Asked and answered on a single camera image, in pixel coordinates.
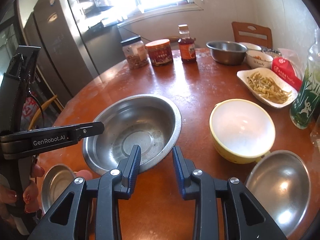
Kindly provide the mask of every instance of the black cable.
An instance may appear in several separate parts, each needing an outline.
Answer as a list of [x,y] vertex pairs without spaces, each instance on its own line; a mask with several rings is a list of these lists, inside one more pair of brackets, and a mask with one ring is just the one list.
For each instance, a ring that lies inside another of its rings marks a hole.
[[44,113],[43,113],[43,109],[42,109],[41,104],[39,103],[38,99],[36,99],[36,97],[33,94],[29,93],[28,97],[31,97],[37,103],[37,105],[39,106],[40,111],[41,111],[41,116],[42,116],[42,126],[44,128]]
[[137,35],[137,36],[140,36],[141,38],[143,38],[143,39],[145,39],[145,40],[147,40],[147,41],[150,41],[150,40],[148,40],[148,39],[146,39],[146,38],[142,37],[141,35],[139,35],[139,34],[137,34],[137,33],[134,33],[134,32],[132,32],[132,31],[127,30],[127,29],[126,29],[126,28],[124,28],[124,27],[120,27],[120,28],[123,28],[123,29],[125,29],[126,31],[131,32],[131,33],[133,33],[133,34],[135,34],[135,35]]

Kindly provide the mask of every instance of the round table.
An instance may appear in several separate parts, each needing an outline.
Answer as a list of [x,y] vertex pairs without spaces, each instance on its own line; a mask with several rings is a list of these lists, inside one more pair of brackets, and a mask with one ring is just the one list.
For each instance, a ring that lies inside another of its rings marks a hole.
[[[215,104],[243,98],[262,106],[276,127],[276,140],[271,151],[285,149],[299,155],[311,179],[311,200],[306,214],[289,240],[299,240],[319,210],[320,156],[310,142],[311,128],[296,128],[289,117],[289,106],[273,109],[260,103],[237,78],[246,64],[226,66],[215,62],[208,49],[197,49],[197,63],[183,64],[180,52],[173,51],[174,62],[160,67],[151,65],[130,70],[124,60],[105,71],[85,86],[62,111],[55,126],[92,122],[106,107],[137,94],[163,95],[180,109],[182,130],[177,145],[185,158],[197,168],[218,179],[238,177],[245,181],[254,163],[235,164],[222,158],[213,146],[209,116]],[[43,153],[38,163],[48,171],[57,163],[73,171],[89,169],[82,156],[82,142],[67,148]],[[43,179],[38,180],[41,189]],[[222,208],[218,201],[219,221]],[[140,174],[130,200],[119,200],[121,231],[124,240],[192,239],[195,201],[184,201],[178,193],[172,154]],[[220,239],[224,239],[220,223]]]

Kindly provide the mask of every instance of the red package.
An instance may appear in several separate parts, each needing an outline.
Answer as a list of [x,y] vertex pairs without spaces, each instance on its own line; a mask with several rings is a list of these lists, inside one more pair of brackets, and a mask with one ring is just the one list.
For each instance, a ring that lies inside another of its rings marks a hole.
[[302,81],[296,76],[296,72],[289,60],[282,57],[273,59],[271,70],[297,91],[300,90]]

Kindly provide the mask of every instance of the bottle cap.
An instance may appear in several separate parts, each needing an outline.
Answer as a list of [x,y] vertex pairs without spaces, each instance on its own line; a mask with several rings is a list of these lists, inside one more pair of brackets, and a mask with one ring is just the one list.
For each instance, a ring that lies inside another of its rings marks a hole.
[[179,28],[179,31],[181,31],[181,32],[189,31],[189,28],[188,28],[187,24],[178,25],[178,28]]

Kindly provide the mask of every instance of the refrigerator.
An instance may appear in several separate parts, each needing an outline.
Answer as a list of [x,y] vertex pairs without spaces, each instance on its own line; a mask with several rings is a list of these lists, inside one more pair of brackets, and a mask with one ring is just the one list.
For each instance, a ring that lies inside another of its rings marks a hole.
[[42,48],[38,68],[63,106],[90,81],[125,59],[119,21],[106,15],[89,19],[79,0],[38,0],[28,18],[24,28],[27,44]]

